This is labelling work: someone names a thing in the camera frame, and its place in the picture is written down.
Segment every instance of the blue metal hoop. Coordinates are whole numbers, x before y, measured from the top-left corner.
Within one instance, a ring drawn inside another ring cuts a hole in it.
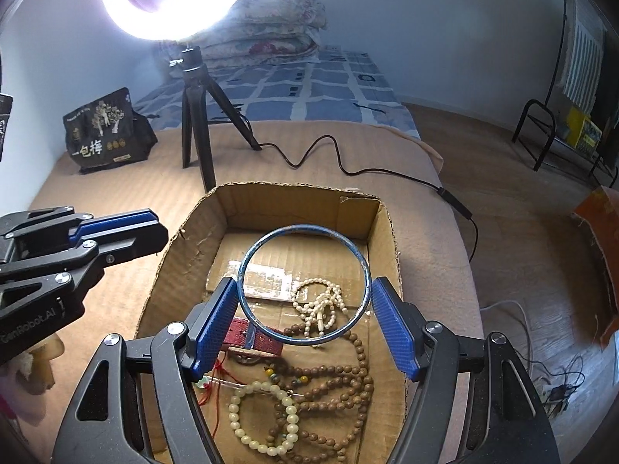
[[[345,245],[349,250],[351,250],[352,254],[355,255],[355,258],[357,258],[357,260],[361,264],[361,268],[363,269],[363,299],[361,300],[361,304],[357,308],[355,315],[342,328],[331,331],[324,336],[317,336],[314,338],[294,338],[292,336],[286,336],[284,334],[277,333],[270,328],[267,328],[260,321],[258,321],[258,318],[256,318],[253,311],[250,309],[250,305],[247,302],[247,297],[245,296],[245,289],[243,288],[245,282],[245,271],[247,270],[247,266],[250,264],[250,260],[256,254],[256,251],[258,251],[264,244],[269,242],[271,239],[274,239],[275,237],[278,237],[280,235],[299,233],[326,235],[327,237],[332,237],[333,239],[336,239],[337,241]],[[350,330],[355,324],[357,324],[357,322],[361,319],[361,316],[363,316],[363,313],[369,306],[369,288],[371,285],[371,281],[372,279],[369,274],[368,263],[365,258],[363,258],[363,255],[361,254],[357,246],[355,246],[350,239],[329,228],[321,227],[318,225],[299,224],[273,230],[273,232],[269,232],[264,237],[260,238],[258,242],[256,242],[252,247],[250,247],[249,251],[247,251],[245,257],[243,258],[243,261],[241,262],[241,266],[238,269],[236,290],[238,293],[238,302],[241,304],[241,308],[245,313],[245,316],[247,316],[247,319],[249,319],[256,328],[262,331],[262,333],[270,336],[272,339],[277,340],[278,342],[282,342],[288,345],[318,345],[342,336],[344,333],[346,333],[346,331]]]

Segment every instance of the white pearl necklace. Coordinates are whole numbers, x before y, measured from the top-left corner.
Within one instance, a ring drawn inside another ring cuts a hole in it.
[[[301,288],[315,283],[325,285],[327,290],[318,295],[316,300],[313,302],[307,302],[304,305],[297,302]],[[346,305],[344,304],[344,300],[342,299],[342,288],[340,285],[335,285],[332,282],[320,277],[305,279],[301,282],[293,284],[292,306],[299,313],[301,319],[305,322],[305,331],[303,332],[305,337],[310,336],[309,332],[312,324],[318,325],[318,335],[323,336],[324,330],[329,330],[329,328],[335,324],[336,307],[344,314],[348,311]],[[329,307],[330,316],[329,320],[325,323],[324,316],[326,314],[327,306]]]
[[[281,445],[268,446],[260,444],[257,440],[254,440],[250,435],[246,434],[245,430],[241,428],[241,423],[238,421],[239,405],[241,399],[247,394],[259,392],[260,390],[271,394],[277,398],[279,402],[286,407],[286,421],[288,425],[284,428],[284,436],[286,437]],[[276,457],[278,455],[284,455],[289,450],[292,450],[296,441],[299,439],[298,432],[299,416],[296,414],[296,406],[293,404],[293,399],[290,398],[288,393],[270,382],[252,382],[246,386],[240,387],[234,390],[234,395],[230,398],[230,406],[228,407],[230,414],[228,420],[230,420],[230,428],[234,431],[234,435],[241,440],[241,443],[249,446],[252,450],[257,450],[261,454],[267,454],[270,457]]]

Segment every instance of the red string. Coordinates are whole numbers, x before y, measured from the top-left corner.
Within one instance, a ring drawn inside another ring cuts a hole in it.
[[[208,403],[210,396],[213,392],[213,381],[217,380],[217,394],[215,395],[215,429],[213,430],[213,438],[217,434],[217,429],[219,428],[219,393],[222,388],[222,380],[224,377],[228,376],[232,380],[234,380],[237,384],[245,385],[242,381],[236,378],[232,373],[230,373],[226,368],[224,368],[224,361],[228,357],[228,352],[224,353],[224,359],[219,361],[219,358],[215,361],[215,365],[213,367],[213,376],[212,380],[204,386],[204,394],[197,402],[198,405],[203,406]]]

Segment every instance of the black snack bag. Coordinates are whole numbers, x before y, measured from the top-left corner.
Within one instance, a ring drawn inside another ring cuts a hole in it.
[[[63,122],[67,151],[82,172],[146,160],[157,142],[149,121],[133,111],[126,87],[72,111]]]
[[[4,147],[4,136],[11,108],[13,108],[13,98],[0,94],[0,161],[2,161],[2,147]]]

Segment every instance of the white cable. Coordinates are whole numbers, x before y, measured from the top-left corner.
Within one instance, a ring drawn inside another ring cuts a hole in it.
[[[497,302],[495,304],[487,305],[485,307],[480,307],[479,310],[483,312],[484,310],[494,309],[495,307],[503,305],[503,304],[517,305],[520,311],[522,312],[522,316],[524,317],[524,331],[527,334],[527,359],[528,359],[527,371],[528,371],[528,376],[530,377],[531,374],[533,373],[533,345],[531,344],[531,328],[528,325],[527,313],[524,311],[524,307],[521,305],[521,303],[517,302],[516,300],[501,300],[500,302]]]

